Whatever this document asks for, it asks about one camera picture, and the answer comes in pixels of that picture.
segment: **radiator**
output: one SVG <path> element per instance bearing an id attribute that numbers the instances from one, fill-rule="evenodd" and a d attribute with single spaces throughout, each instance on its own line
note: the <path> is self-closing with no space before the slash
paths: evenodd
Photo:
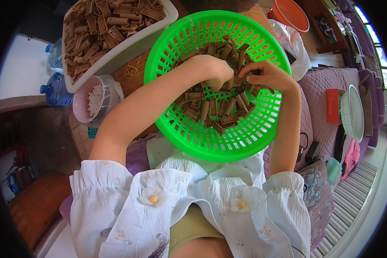
<path id="1" fill-rule="evenodd" d="M 338 183 L 333 192 L 334 212 L 325 229 L 325 237 L 320 245 L 311 252 L 311 258 L 339 256 L 332 255 L 330 251 L 335 248 L 350 227 L 359 220 L 360 211 L 368 212 L 368 210 L 364 210 L 364 206 L 367 201 L 373 201 L 374 195 L 372 198 L 370 195 L 376 184 L 377 170 L 373 165 L 362 161 L 355 171 L 350 172 L 346 179 Z"/>

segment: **white plastic tub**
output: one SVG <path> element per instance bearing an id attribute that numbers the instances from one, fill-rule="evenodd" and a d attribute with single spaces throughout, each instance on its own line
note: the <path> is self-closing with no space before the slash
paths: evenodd
<path id="1" fill-rule="evenodd" d="M 119 69 L 124 64 L 128 63 L 130 60 L 139 56 L 146 50 L 152 48 L 157 38 L 160 34 L 169 27 L 172 23 L 178 19 L 178 11 L 175 6 L 170 2 L 170 0 L 159 0 L 163 5 L 163 11 L 166 14 L 166 17 L 158 21 L 149 27 L 144 28 L 138 33 L 132 35 L 128 39 L 124 40 L 122 43 L 111 49 L 107 54 L 105 54 L 101 59 L 99 59 L 92 67 L 90 67 L 83 75 L 76 81 L 73 85 L 73 78 L 67 75 L 67 64 L 64 57 L 66 56 L 66 46 L 63 43 L 65 37 L 67 37 L 66 30 L 68 25 L 63 24 L 63 34 L 62 34 L 62 59 L 63 59 L 63 70 L 66 81 L 67 91 L 70 93 L 75 93 L 92 75 L 103 75 L 111 74 L 117 69 Z"/>

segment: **floral cushion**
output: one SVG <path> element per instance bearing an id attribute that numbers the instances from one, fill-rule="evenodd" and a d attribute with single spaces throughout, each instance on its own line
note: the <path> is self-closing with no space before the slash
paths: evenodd
<path id="1" fill-rule="evenodd" d="M 322 240 L 321 236 L 333 213 L 333 195 L 322 158 L 318 157 L 313 164 L 297 173 L 304 178 L 304 203 L 310 214 L 311 250 L 314 250 Z"/>

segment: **white blouse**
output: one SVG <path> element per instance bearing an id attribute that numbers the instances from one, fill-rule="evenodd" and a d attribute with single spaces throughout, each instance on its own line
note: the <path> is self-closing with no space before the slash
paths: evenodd
<path id="1" fill-rule="evenodd" d="M 160 246 L 165 258 L 169 228 L 192 203 L 225 236 L 234 257 L 309 257 L 310 217 L 298 173 L 277 173 L 265 181 L 263 151 L 214 163 L 166 144 L 164 138 L 148 142 L 156 169 L 135 176 L 114 161 L 82 161 L 70 177 L 79 258 L 145 258 Z"/>

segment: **black cable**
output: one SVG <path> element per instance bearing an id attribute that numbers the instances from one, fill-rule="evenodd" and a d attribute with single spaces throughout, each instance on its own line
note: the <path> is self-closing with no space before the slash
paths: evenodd
<path id="1" fill-rule="evenodd" d="M 307 145 L 303 148 L 305 150 L 308 147 L 308 135 L 305 132 L 300 132 L 299 135 L 305 135 L 307 137 Z"/>
<path id="2" fill-rule="evenodd" d="M 294 246 L 291 246 L 291 247 L 294 248 L 295 250 L 297 250 L 298 252 L 300 252 L 304 256 L 304 258 L 307 258 L 300 250 L 296 249 Z"/>

